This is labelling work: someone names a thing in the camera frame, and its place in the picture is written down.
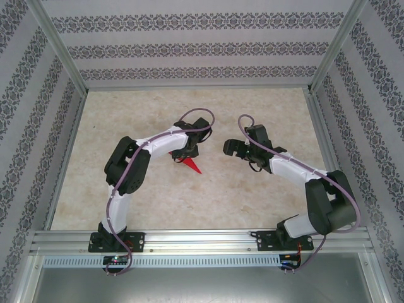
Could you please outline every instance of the aluminum frame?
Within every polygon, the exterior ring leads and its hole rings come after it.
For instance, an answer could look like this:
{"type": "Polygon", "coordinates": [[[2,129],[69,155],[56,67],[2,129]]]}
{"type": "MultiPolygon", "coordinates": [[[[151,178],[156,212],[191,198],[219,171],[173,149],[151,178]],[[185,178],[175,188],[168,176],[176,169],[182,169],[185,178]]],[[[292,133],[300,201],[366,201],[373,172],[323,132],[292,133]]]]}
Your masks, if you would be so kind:
{"type": "Polygon", "coordinates": [[[358,19],[360,13],[364,9],[367,0],[353,0],[349,10],[345,14],[344,19],[340,27],[338,28],[337,33],[335,34],[333,40],[328,47],[326,54],[324,55],[323,59],[320,62],[319,67],[317,68],[316,73],[314,74],[311,82],[311,92],[316,92],[318,88],[321,86],[321,82],[323,81],[324,77],[326,76],[328,70],[330,69],[333,61],[340,51],[342,44],[344,43],[345,39],[348,37],[349,32],[351,31],[352,27],[356,20],[358,19]]]}
{"type": "Polygon", "coordinates": [[[66,68],[66,71],[68,72],[76,89],[80,93],[80,96],[85,97],[88,91],[86,83],[84,82],[83,77],[80,75],[80,72],[70,56],[67,47],[64,45],[61,36],[58,34],[55,25],[42,5],[41,0],[27,0],[27,5],[35,19],[37,19],[48,41],[53,46],[53,49],[63,63],[63,66],[66,68]]]}
{"type": "MultiPolygon", "coordinates": [[[[142,230],[146,234],[144,252],[133,255],[189,257],[202,254],[259,256],[296,253],[296,251],[259,252],[256,239],[250,236],[250,232],[257,230],[274,229],[142,230]]],[[[36,231],[21,282],[12,302],[32,302],[46,256],[110,256],[111,253],[88,252],[88,241],[92,232],[94,231],[36,231]]],[[[312,237],[315,248],[322,238],[322,235],[312,237]]],[[[302,251],[305,255],[310,253],[312,251],[302,251]]],[[[329,234],[319,253],[357,254],[373,302],[392,302],[366,227],[360,227],[349,234],[329,234]]]]}
{"type": "Polygon", "coordinates": [[[340,169],[316,94],[312,94],[308,88],[303,89],[303,94],[306,99],[307,108],[313,123],[314,132],[316,133],[326,170],[332,172],[336,169],[340,169]]]}

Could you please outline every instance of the robotic arm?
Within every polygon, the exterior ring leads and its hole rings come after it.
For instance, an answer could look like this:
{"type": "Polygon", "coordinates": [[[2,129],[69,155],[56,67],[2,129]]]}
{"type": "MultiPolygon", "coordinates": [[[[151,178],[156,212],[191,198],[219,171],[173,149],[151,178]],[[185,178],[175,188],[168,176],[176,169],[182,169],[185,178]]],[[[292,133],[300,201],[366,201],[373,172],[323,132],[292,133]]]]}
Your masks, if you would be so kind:
{"type": "MultiPolygon", "coordinates": [[[[268,139],[263,125],[251,126],[245,130],[254,141],[281,155],[291,157],[284,148],[272,147],[272,142],[268,139]]],[[[270,174],[280,175],[306,191],[307,213],[288,218],[277,225],[276,236],[281,244],[303,235],[314,233],[326,235],[356,221],[355,210],[345,195],[320,176],[307,171],[293,161],[285,160],[249,141],[235,139],[225,142],[223,152],[230,156],[236,152],[236,157],[248,161],[253,171],[265,170],[270,174]],[[254,169],[252,164],[256,164],[259,170],[254,169]]],[[[344,173],[339,170],[317,171],[338,183],[353,196],[344,173]]]]}
{"type": "MultiPolygon", "coordinates": [[[[171,152],[174,161],[176,159],[197,157],[199,155],[198,143],[204,142],[212,132],[211,128],[206,129],[208,126],[209,122],[203,118],[199,118],[193,124],[178,121],[174,123],[171,128],[162,132],[172,133],[171,135],[162,136],[153,140],[149,145],[144,146],[138,152],[137,157],[134,159],[132,166],[126,174],[122,184],[117,189],[109,206],[110,223],[114,232],[121,239],[125,238],[126,214],[128,212],[131,196],[142,185],[149,162],[162,155],[166,155],[169,152],[171,152]],[[203,128],[205,128],[205,130],[200,132],[175,133],[180,130],[203,128]]],[[[109,196],[112,195],[112,190],[115,188],[128,166],[129,159],[132,158],[135,151],[139,149],[143,143],[148,142],[151,138],[152,137],[132,140],[130,137],[126,136],[119,141],[104,168],[104,172],[107,174],[107,183],[109,185],[109,196]]],[[[112,251],[118,250],[120,244],[112,234],[107,220],[107,217],[105,217],[98,225],[98,232],[100,235],[98,240],[100,246],[106,246],[112,251]]]]}

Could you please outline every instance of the black mounting bracket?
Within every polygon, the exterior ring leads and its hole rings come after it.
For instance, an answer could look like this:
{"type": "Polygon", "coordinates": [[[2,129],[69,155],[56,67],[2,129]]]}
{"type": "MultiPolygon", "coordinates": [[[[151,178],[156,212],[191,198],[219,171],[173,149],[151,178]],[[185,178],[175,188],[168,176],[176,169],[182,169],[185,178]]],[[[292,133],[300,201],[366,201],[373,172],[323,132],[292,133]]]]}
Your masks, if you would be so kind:
{"type": "Polygon", "coordinates": [[[309,235],[291,239],[290,241],[280,242],[276,235],[276,230],[259,230],[251,232],[251,237],[257,239],[258,251],[296,251],[298,245],[302,251],[312,251],[314,249],[313,241],[309,235]]]}
{"type": "MultiPolygon", "coordinates": [[[[119,238],[131,249],[132,253],[142,253],[145,247],[144,232],[126,232],[124,229],[118,234],[119,238]]],[[[88,244],[90,253],[126,253],[125,247],[115,237],[106,232],[102,223],[98,225],[98,232],[93,232],[88,244]]]]}

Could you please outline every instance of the beige floor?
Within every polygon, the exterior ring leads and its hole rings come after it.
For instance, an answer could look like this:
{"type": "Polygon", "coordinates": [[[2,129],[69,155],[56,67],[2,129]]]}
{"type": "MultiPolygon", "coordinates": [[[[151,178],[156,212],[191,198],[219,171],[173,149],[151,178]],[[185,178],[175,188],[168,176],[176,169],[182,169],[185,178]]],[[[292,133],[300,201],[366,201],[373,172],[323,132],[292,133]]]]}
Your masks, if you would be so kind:
{"type": "MultiPolygon", "coordinates": [[[[275,227],[305,212],[304,192],[288,180],[254,173],[247,162],[223,154],[223,142],[243,140],[240,114],[264,124],[274,146],[324,168],[301,89],[159,90],[91,92],[52,224],[53,230],[96,229],[105,216],[104,165],[123,136],[144,138],[169,128],[194,107],[207,107],[217,122],[194,161],[197,174],[170,156],[149,165],[145,182],[133,195],[129,229],[236,229],[275,227]]],[[[192,113],[187,122],[205,113],[192,113]]]]}

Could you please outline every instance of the metal rail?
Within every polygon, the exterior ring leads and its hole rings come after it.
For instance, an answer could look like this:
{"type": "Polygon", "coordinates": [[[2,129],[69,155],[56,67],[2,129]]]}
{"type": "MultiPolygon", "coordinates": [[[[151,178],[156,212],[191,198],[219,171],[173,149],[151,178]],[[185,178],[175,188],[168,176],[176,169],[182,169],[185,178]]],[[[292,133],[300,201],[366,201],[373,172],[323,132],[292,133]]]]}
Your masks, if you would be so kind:
{"type": "MultiPolygon", "coordinates": [[[[235,230],[142,230],[146,234],[142,254],[197,255],[197,254],[292,254],[295,251],[259,252],[256,239],[250,232],[273,229],[235,230]]],[[[88,252],[90,234],[94,231],[37,231],[30,248],[31,256],[62,256],[91,254],[88,252]]],[[[312,237],[318,247],[322,235],[312,237]]],[[[327,236],[321,253],[371,253],[374,252],[370,236],[365,227],[349,234],[327,236]]]]}

